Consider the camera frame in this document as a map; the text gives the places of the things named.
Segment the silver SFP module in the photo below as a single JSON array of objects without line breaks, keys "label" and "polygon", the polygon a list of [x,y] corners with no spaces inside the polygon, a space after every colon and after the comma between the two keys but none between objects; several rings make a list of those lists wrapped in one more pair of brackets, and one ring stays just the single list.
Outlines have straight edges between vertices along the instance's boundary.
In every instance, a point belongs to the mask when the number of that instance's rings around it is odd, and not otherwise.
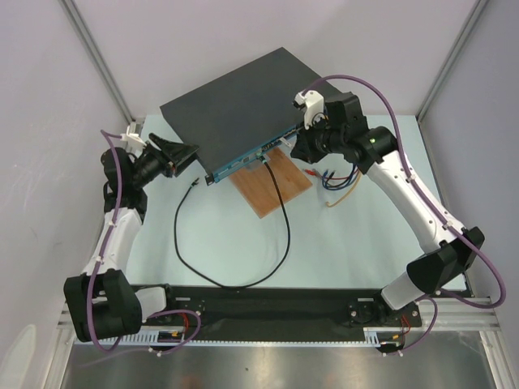
[{"label": "silver SFP module", "polygon": [[289,142],[286,138],[284,138],[284,137],[280,137],[279,140],[280,140],[280,142],[283,143],[286,147],[288,147],[288,148],[292,148],[292,147],[293,147],[292,143]]}]

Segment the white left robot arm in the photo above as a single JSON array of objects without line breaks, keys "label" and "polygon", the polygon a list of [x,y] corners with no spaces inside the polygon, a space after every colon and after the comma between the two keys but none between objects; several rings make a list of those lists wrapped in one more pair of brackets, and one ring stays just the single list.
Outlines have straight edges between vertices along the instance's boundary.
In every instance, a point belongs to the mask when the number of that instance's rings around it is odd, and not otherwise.
[{"label": "white left robot arm", "polygon": [[148,208],[145,186],[155,178],[177,177],[195,159],[197,146],[155,134],[104,132],[109,148],[101,155],[104,224],[93,256],[81,273],[66,279],[63,292],[75,334],[96,346],[139,332],[151,316],[161,324],[178,317],[178,303],[161,286],[136,290],[125,270]]}]

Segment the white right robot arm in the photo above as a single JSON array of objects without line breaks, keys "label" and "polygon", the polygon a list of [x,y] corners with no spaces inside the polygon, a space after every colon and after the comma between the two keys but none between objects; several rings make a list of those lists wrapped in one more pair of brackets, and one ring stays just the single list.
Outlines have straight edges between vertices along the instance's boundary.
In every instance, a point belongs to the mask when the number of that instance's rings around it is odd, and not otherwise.
[{"label": "white right robot arm", "polygon": [[390,198],[418,239],[422,256],[382,288],[382,300],[373,305],[375,320],[393,325],[403,307],[433,294],[473,264],[483,233],[467,229],[427,188],[416,189],[421,179],[398,151],[397,138],[386,127],[368,126],[353,93],[325,100],[317,91],[299,92],[294,105],[303,111],[303,124],[291,156],[314,164],[328,154],[342,155]]}]

